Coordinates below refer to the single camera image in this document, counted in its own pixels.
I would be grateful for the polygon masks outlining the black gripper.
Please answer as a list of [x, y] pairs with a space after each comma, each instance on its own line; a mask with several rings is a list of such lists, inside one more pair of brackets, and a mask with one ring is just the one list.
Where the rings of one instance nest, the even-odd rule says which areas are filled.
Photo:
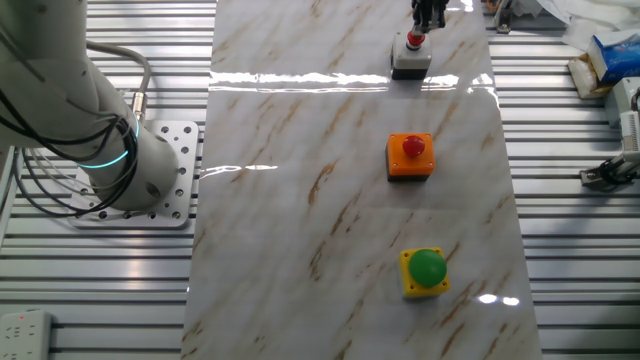
[[439, 29], [446, 26], [444, 11], [449, 0], [412, 0], [411, 7], [413, 9], [413, 34], [428, 33], [428, 19], [421, 12], [432, 13], [429, 22], [430, 29]]

